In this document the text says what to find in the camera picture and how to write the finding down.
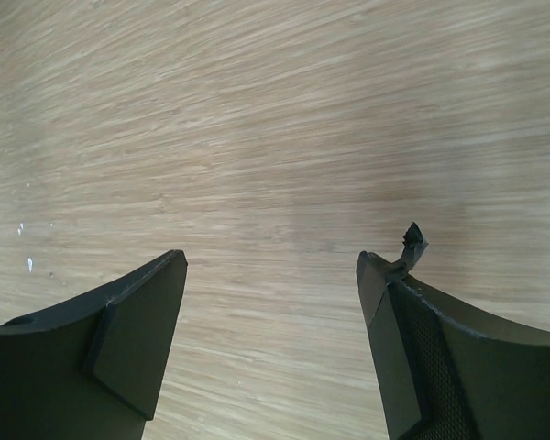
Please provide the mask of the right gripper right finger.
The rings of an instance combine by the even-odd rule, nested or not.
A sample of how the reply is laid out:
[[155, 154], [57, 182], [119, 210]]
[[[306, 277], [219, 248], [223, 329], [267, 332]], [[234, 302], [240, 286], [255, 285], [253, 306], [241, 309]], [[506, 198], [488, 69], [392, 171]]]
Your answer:
[[550, 332], [425, 284], [418, 225], [401, 256], [358, 256], [358, 296], [392, 439], [550, 439]]

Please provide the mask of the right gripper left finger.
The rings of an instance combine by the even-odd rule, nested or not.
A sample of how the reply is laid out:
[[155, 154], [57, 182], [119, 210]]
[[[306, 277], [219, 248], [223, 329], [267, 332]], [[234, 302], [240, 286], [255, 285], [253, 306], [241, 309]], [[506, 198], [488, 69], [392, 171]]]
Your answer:
[[157, 408], [187, 260], [0, 324], [0, 439], [139, 439]]

